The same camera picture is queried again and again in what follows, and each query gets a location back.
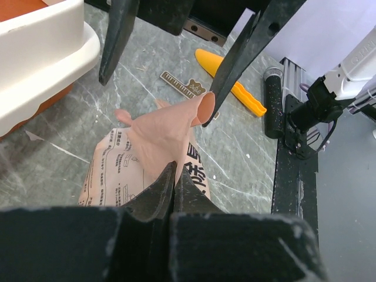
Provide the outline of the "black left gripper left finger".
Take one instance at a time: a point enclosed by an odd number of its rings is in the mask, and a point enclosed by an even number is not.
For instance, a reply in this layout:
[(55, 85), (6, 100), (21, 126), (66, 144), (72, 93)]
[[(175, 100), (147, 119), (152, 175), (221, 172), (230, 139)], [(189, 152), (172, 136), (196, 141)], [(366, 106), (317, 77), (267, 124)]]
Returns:
[(141, 222), (157, 218), (160, 212), (165, 214), (173, 197), (176, 167), (175, 161), (168, 163), (155, 182), (123, 207)]

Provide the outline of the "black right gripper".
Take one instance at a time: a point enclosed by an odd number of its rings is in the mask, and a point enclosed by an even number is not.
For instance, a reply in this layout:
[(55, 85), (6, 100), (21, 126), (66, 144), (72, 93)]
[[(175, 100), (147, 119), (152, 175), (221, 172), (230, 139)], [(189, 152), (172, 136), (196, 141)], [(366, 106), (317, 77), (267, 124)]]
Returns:
[(253, 1), (111, 1), (99, 82), (105, 86), (113, 75), (136, 17), (172, 35), (186, 30), (218, 46), (223, 46), (229, 35), (239, 34), (231, 48), (239, 49), (239, 68), (245, 71), (304, 3), (272, 0), (251, 16)]

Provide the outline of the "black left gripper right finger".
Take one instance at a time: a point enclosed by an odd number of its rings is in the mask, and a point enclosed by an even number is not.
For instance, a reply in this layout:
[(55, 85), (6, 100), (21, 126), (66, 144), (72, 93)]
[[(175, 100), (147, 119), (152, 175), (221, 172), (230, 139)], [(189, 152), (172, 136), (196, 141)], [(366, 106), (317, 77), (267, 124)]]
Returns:
[(173, 215), (224, 214), (196, 185), (188, 172), (182, 172), (174, 190)]

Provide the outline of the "yellow plastic scoop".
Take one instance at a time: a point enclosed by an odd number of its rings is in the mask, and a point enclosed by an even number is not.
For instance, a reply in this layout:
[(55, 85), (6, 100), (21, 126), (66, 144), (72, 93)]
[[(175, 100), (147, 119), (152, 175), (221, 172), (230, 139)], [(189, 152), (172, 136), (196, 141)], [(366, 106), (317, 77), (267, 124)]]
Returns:
[(239, 68), (238, 50), (238, 48), (231, 48), (223, 58), (203, 49), (195, 51), (195, 57), (200, 66), (213, 77), (210, 87), (210, 91), (216, 96), (213, 114), (219, 111), (228, 93), (231, 92), (248, 110), (257, 117), (262, 117), (267, 109), (237, 81), (244, 71)]

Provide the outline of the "pink cat litter bag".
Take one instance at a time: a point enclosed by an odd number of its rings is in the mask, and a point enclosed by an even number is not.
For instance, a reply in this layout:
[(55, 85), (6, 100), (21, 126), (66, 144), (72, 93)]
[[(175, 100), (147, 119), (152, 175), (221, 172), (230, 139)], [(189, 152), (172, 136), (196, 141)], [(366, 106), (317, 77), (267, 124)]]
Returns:
[(170, 162), (177, 167), (173, 183), (185, 174), (200, 195), (210, 198), (203, 161), (193, 128), (211, 117), (211, 92), (170, 105), (157, 99), (157, 110), (132, 119), (117, 109), (125, 128), (113, 128), (97, 145), (79, 196), (78, 205), (118, 207), (146, 190)]

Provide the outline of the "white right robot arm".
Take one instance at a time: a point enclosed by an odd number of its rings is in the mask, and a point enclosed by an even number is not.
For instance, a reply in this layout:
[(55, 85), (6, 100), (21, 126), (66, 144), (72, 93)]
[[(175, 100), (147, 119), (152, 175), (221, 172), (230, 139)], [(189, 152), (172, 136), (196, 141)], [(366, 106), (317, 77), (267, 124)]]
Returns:
[[(92, 1), (109, 13), (109, 25), (99, 69), (99, 82), (107, 84), (140, 18), (172, 35), (183, 30), (222, 43), (240, 13), (255, 14), (246, 23), (214, 75), (211, 91), (219, 108), (246, 68), (302, 7), (302, 1)], [(375, 32), (371, 31), (336, 67), (308, 89), (308, 100), (290, 119), (305, 132), (320, 122), (331, 122), (354, 101), (375, 75)]]

